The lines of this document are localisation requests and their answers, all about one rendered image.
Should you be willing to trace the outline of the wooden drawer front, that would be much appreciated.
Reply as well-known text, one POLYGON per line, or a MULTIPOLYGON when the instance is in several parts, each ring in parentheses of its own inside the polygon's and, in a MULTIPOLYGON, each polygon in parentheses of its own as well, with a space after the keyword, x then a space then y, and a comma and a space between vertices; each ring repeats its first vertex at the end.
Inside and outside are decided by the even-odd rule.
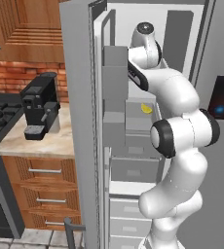
POLYGON ((73 224, 81 224, 80 212, 28 212, 24 222, 31 229, 63 231, 64 226, 47 226, 45 221, 64 223, 65 217, 70 217, 73 224))
POLYGON ((11 164, 11 177, 15 181, 30 183, 70 183, 76 184, 75 161, 72 159, 39 159, 14 157, 11 164), (61 174, 28 172, 28 168, 61 169, 61 174))
POLYGON ((79 211, 79 196, 77 189, 54 187, 25 187, 20 188, 24 195, 22 204, 28 208, 39 209, 70 209, 79 211), (66 199, 66 203, 41 203, 36 198, 66 199))

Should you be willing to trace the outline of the tall grey door bin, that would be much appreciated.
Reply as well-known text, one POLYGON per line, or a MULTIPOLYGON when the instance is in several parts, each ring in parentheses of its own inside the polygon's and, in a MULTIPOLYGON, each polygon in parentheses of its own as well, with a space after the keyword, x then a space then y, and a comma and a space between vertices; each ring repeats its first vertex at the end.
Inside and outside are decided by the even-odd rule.
POLYGON ((102 98, 108 112, 125 112, 128 98, 128 48, 104 46, 102 64, 102 98))

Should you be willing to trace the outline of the grey fridge door with screen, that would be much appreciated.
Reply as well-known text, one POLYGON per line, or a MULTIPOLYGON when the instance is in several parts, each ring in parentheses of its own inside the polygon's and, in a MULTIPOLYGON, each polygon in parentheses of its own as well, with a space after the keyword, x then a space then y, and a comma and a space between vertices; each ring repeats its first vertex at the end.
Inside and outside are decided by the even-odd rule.
MULTIPOLYGON (((208 33, 196 90, 201 106, 207 108, 216 77, 224 75, 224 0, 215 0, 212 16, 206 19, 208 33)), ((191 215, 178 231, 186 249, 224 249, 224 120, 217 143, 202 148, 208 170, 200 187, 203 207, 191 215)))

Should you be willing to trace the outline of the grey freezer rack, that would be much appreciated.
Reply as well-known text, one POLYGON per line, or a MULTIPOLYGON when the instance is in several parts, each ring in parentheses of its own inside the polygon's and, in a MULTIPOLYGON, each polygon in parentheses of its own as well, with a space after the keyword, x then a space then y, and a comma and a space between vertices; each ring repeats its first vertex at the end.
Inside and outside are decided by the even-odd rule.
POLYGON ((149 131, 159 119, 154 98, 129 98, 126 101, 126 130, 149 131), (153 109, 151 114, 141 111, 141 104, 153 109))

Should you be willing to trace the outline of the dark grey freezer drawer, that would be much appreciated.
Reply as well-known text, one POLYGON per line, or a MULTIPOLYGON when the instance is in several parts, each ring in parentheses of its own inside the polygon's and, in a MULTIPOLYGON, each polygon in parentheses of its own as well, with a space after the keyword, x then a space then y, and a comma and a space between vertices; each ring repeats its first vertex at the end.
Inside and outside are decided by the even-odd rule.
POLYGON ((113 158, 111 180, 155 183, 161 179, 163 168, 159 159, 113 158))

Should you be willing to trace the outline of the yellow lemon wedge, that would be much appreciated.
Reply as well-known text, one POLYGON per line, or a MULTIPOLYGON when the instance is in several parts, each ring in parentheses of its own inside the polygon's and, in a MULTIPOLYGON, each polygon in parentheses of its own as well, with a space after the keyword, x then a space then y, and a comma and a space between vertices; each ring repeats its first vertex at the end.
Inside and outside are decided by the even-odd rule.
POLYGON ((151 114, 153 112, 153 109, 149 106, 145 105, 144 103, 141 104, 141 111, 145 114, 151 114))

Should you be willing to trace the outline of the grey freezer door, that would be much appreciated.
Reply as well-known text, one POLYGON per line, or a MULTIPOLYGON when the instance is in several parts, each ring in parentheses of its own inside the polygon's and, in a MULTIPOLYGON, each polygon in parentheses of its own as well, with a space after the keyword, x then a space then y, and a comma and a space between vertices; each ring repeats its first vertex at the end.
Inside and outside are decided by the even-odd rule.
POLYGON ((93 22, 107 0, 59 5, 65 71, 86 249, 102 249, 97 169, 93 22))

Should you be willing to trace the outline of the short grey door bin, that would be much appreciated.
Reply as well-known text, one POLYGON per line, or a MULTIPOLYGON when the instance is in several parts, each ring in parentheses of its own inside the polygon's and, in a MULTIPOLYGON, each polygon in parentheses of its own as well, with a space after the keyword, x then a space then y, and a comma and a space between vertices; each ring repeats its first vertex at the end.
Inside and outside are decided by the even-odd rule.
POLYGON ((103 117, 103 145, 108 147, 124 146, 126 140, 125 114, 105 112, 103 117))

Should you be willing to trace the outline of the light grey freezer drawer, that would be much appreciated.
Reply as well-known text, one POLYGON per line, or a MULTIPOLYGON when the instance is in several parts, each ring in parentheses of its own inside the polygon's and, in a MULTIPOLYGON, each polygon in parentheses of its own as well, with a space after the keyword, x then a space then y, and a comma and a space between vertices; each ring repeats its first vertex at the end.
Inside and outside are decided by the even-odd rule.
POLYGON ((143 219, 136 199, 110 199, 110 215, 112 217, 143 219))
POLYGON ((143 237, 110 236, 109 249, 138 249, 143 237))
POLYGON ((144 237, 151 227, 150 220, 110 219, 112 235, 144 237))

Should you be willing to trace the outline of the grey fridge freezer body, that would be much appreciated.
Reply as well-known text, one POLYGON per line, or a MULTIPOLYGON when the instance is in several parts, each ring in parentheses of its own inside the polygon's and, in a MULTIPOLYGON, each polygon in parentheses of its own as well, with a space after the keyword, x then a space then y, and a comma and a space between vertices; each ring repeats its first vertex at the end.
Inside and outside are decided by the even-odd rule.
MULTIPOLYGON (((169 10, 164 38, 164 57, 159 67, 176 66, 181 69, 189 48, 189 40, 193 37, 193 13, 188 10, 169 10)), ((103 201, 103 249, 110 246, 110 150, 117 147, 103 145, 103 117, 105 110, 102 94, 103 47, 115 45, 116 12, 104 11, 93 23, 94 54, 95 54, 95 87, 96 87, 96 127, 97 127, 97 161, 99 165, 99 191, 103 201)))

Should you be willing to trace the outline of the black stove with hob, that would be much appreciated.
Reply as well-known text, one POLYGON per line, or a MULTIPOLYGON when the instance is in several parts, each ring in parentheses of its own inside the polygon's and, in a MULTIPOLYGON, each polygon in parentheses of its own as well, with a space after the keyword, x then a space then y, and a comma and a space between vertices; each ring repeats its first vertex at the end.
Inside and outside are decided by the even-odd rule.
MULTIPOLYGON (((23 114, 17 93, 0 93, 0 142, 23 114)), ((21 238, 24 222, 4 162, 0 157, 0 237, 21 238)))

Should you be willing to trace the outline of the wooden wall cupboard door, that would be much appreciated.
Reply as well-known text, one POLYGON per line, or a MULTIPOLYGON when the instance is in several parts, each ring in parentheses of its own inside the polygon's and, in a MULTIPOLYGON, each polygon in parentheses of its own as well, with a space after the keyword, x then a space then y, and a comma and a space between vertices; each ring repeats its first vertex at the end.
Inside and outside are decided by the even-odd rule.
POLYGON ((0 0, 0 60, 63 62, 62 1, 0 0))

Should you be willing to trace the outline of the black coffee machine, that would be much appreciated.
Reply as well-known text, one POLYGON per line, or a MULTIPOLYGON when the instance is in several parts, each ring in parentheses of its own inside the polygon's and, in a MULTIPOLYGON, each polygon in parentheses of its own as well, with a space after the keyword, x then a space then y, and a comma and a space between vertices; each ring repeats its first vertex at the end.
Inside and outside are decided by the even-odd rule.
POLYGON ((60 109, 56 76, 55 72, 41 73, 20 92, 27 123, 24 130, 26 140, 42 140, 56 120, 60 109))

